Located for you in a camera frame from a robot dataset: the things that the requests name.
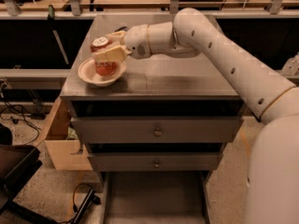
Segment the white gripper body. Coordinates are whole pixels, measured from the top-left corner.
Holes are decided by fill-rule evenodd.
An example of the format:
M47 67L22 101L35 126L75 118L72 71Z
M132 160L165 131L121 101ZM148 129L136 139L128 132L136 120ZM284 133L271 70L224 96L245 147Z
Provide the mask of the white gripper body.
M131 27L124 36L124 44L135 59L146 59L151 56L148 39L148 25L142 24Z

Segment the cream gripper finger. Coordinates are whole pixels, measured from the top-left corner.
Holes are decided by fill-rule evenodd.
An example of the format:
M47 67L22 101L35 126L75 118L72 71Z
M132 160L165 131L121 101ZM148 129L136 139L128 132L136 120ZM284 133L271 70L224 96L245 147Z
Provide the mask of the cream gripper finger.
M94 52L92 57L98 63L124 61L131 51L124 45L117 45L109 49L102 49Z
M111 42L123 42L123 39L125 37L126 32L125 31L118 31L111 34L106 35L106 38Z

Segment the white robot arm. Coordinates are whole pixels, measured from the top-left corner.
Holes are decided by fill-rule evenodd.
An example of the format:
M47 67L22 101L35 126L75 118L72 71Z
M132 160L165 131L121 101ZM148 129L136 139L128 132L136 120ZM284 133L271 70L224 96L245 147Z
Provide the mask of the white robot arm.
M99 62L204 53L264 124L252 146L245 224L299 224L299 88L230 40L200 11L107 35Z

